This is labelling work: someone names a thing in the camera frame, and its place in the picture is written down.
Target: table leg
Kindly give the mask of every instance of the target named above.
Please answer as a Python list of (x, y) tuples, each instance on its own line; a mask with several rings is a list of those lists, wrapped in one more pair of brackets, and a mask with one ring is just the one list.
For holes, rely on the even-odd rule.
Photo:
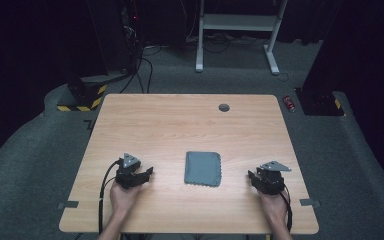
[(204, 70), (204, 51), (202, 48), (204, 39), (204, 0), (201, 0), (201, 8), (199, 13), (199, 34), (198, 34), (198, 48), (196, 51), (196, 72)]
[(283, 13), (285, 12), (286, 4), (288, 3), (288, 0), (283, 0), (279, 9), (279, 13), (277, 14), (276, 22), (274, 24), (273, 32), (270, 37), (269, 45), (264, 45), (264, 53), (267, 56), (267, 60), (270, 65), (270, 70), (273, 75), (279, 75), (280, 71), (277, 67), (276, 60), (273, 56), (273, 47), (274, 43), (276, 42), (277, 34), (279, 33), (280, 24), (282, 23), (283, 19)]

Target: gray carpet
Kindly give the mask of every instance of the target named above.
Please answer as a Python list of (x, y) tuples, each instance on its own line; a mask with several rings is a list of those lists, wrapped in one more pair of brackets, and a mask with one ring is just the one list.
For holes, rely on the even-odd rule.
[[(206, 44), (211, 50), (222, 46)], [(384, 239), (384, 172), (356, 123), (344, 93), (335, 92), (344, 117), (306, 116), (294, 94), (301, 87), (320, 44), (277, 43), (279, 76), (272, 76), (261, 45), (231, 46), (204, 53), (204, 72), (195, 73), (195, 51), (150, 48), (153, 64), (150, 93), (272, 94), (279, 102), (290, 95), (295, 113), (282, 113), (315, 208), (320, 231), (296, 239)], [(140, 76), (146, 86), (149, 65)], [(119, 92), (127, 80), (108, 85)], [(60, 202), (68, 199), (90, 131), (93, 112), (59, 112), (56, 103), (65, 86), (44, 99), (45, 111), (22, 126), (0, 149), (0, 239), (74, 239), (59, 230)], [(140, 93), (133, 79), (125, 93)], [(84, 234), (80, 239), (96, 239)]]

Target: black curtain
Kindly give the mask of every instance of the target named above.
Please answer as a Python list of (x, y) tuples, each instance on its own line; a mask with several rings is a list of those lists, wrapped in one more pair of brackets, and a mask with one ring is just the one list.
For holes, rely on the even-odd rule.
[(384, 169), (384, 0), (343, 1), (304, 88), (346, 93)]
[(324, 40), (342, 0), (289, 0), (278, 40), (304, 44)]
[(41, 0), (0, 1), (0, 147), (44, 110), (44, 97), (66, 83), (38, 16)]

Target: black and yellow tape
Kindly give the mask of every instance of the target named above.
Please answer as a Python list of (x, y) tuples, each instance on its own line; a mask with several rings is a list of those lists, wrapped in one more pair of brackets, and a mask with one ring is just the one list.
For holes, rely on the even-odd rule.
[(96, 91), (94, 91), (92, 94), (89, 94), (87, 96), (87, 103), (83, 104), (58, 104), (58, 110), (63, 112), (69, 112), (69, 111), (93, 111), (95, 110), (99, 104), (102, 101), (102, 97), (104, 95), (104, 92), (107, 88), (107, 85), (100, 86)]

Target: round hole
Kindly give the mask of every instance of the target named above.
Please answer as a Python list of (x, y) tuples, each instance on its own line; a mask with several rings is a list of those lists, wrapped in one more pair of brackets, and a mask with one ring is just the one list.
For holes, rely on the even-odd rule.
[(227, 112), (230, 110), (230, 107), (229, 107), (229, 105), (222, 103), (219, 105), (219, 110), (222, 112)]

